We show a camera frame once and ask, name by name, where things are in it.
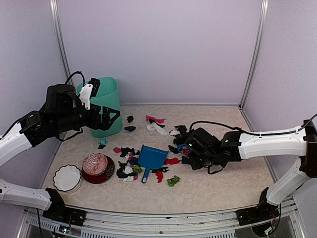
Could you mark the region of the blue hand brush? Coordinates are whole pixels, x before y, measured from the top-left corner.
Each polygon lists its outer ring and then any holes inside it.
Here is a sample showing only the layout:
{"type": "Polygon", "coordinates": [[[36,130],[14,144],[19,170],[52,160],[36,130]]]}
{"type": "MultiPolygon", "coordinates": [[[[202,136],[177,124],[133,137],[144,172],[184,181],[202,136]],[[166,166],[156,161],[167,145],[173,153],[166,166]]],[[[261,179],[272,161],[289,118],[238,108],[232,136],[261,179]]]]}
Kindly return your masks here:
{"type": "Polygon", "coordinates": [[[190,153],[193,152],[193,150],[186,144],[178,145],[176,148],[177,148],[177,151],[184,156],[188,156],[190,153]]]}

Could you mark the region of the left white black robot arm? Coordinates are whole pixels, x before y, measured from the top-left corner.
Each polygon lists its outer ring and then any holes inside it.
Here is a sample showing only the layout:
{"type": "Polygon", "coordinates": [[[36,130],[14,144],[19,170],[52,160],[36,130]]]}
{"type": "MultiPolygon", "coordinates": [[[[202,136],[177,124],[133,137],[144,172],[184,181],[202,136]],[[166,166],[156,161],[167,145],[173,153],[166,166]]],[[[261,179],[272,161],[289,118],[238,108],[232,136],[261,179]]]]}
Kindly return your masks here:
{"type": "MultiPolygon", "coordinates": [[[[69,84],[49,86],[41,109],[16,120],[0,137],[0,164],[6,164],[49,138],[68,141],[83,133],[84,127],[109,130],[119,119],[120,109],[113,105],[107,107],[92,104],[90,99],[96,96],[98,89],[98,82],[83,85],[79,94],[69,84]]],[[[69,209],[56,189],[33,189],[2,180],[0,201],[42,211],[49,210],[60,221],[69,216],[69,209]]]]}

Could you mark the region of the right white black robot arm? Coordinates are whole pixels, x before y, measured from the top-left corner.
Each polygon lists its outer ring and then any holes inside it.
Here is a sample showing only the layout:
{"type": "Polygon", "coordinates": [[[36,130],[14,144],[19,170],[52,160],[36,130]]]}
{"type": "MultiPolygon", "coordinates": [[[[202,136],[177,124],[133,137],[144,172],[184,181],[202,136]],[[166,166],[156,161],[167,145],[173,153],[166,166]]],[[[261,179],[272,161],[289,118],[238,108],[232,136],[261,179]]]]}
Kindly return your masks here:
{"type": "Polygon", "coordinates": [[[253,209],[264,220],[285,197],[317,176],[317,129],[312,119],[303,125],[270,132],[249,132],[231,127],[221,140],[199,127],[190,129],[185,141],[202,167],[221,166],[261,156],[294,155],[293,166],[272,186],[261,193],[253,209]]]}

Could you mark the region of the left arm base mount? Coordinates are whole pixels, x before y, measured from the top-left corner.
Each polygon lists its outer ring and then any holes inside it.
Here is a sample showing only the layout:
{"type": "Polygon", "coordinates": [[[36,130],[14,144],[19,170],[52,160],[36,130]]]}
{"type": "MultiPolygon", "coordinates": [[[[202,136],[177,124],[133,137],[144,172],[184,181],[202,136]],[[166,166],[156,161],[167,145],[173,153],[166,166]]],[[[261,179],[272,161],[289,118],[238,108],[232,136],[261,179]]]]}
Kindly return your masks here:
{"type": "Polygon", "coordinates": [[[86,211],[67,207],[56,189],[46,188],[45,191],[50,196],[51,205],[48,210],[43,211],[43,217],[69,225],[83,226],[86,211]]]}

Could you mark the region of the teal plastic waste bin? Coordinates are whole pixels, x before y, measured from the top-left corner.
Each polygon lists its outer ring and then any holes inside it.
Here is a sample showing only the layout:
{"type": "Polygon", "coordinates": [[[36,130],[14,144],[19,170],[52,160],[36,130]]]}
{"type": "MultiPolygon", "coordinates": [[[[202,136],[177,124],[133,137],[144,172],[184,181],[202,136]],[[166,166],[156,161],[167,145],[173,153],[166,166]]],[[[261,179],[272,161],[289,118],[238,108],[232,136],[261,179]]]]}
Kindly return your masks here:
{"type": "Polygon", "coordinates": [[[114,78],[91,78],[77,87],[76,94],[81,101],[76,108],[79,127],[89,128],[95,138],[122,130],[119,89],[114,78]]]}

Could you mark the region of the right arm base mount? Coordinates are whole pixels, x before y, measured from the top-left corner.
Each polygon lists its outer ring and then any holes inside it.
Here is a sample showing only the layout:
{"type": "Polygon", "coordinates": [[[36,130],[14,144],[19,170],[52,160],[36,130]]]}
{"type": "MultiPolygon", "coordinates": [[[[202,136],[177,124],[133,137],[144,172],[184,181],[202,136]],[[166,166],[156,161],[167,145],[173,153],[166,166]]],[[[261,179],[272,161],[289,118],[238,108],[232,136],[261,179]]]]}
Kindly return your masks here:
{"type": "Polygon", "coordinates": [[[280,215],[279,206],[267,202],[267,191],[268,187],[261,192],[258,205],[236,211],[240,226],[266,221],[280,215]]]}

